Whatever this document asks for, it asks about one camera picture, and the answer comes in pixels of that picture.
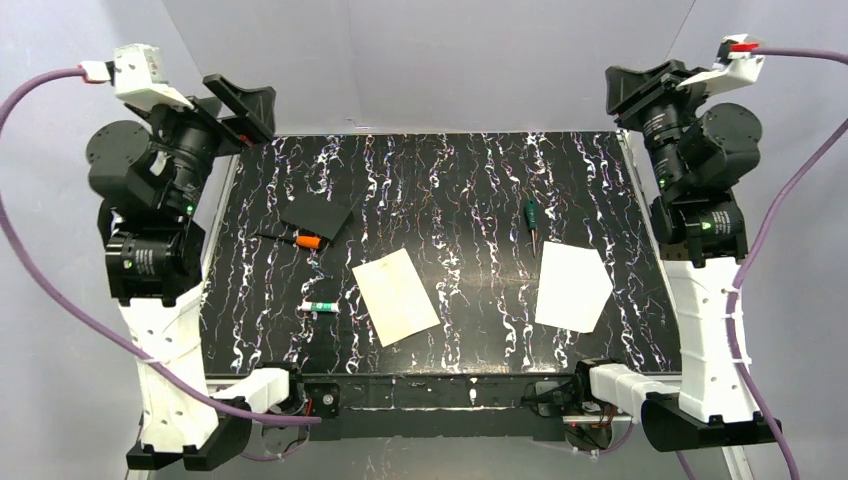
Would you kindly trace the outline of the white green glue stick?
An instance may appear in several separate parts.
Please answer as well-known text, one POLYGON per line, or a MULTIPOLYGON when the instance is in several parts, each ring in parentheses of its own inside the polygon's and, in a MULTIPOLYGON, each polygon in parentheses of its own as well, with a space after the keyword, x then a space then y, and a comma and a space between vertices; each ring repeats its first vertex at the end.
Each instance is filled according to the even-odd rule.
POLYGON ((304 301, 297 307, 297 310, 300 312, 337 314, 340 312, 340 306, 335 302, 304 301))

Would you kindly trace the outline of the white envelope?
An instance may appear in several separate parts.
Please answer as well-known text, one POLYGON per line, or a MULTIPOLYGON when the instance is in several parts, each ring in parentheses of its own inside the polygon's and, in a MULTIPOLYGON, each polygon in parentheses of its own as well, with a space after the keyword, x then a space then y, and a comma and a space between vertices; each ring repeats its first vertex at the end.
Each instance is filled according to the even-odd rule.
POLYGON ((611 295, 612 281, 595 249, 545 242, 535 322, 590 334, 611 295))

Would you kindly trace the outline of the cream letter paper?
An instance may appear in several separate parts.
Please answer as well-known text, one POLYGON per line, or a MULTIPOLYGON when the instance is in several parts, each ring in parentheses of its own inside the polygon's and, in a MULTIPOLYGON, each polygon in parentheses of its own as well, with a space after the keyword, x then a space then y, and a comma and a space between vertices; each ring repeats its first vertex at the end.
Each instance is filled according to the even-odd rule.
POLYGON ((405 248, 352 272, 382 347, 440 324, 405 248))

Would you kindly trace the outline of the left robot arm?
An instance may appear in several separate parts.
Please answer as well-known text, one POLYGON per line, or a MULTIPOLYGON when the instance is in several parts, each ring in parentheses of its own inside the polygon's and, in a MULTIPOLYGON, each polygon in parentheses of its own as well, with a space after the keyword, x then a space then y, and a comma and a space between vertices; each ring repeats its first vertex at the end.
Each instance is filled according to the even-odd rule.
POLYGON ((268 142, 276 92, 243 89, 206 76, 206 98, 181 97, 148 83, 125 98, 134 120, 90 138, 88 181, 102 200, 110 294, 134 347, 141 433, 128 451, 132 470, 181 462, 211 471, 246 448, 253 418, 286 402, 291 371, 262 368, 211 395, 201 354, 201 255, 205 231, 194 219, 214 161, 268 142))

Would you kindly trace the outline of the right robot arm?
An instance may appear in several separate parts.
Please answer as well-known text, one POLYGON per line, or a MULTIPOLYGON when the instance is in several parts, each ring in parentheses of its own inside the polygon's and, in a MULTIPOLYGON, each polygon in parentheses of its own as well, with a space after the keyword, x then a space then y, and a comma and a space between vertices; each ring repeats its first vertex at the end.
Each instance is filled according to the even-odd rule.
POLYGON ((733 282, 751 256, 733 189, 760 163, 762 126, 741 105, 707 105, 712 95, 754 83, 760 67, 749 56, 711 69, 670 60, 605 72, 607 113, 642 135, 658 187, 649 219, 672 296, 682 378, 671 386, 612 359, 583 360, 570 396, 618 408, 660 452, 773 443, 782 430, 744 380, 750 359, 733 282))

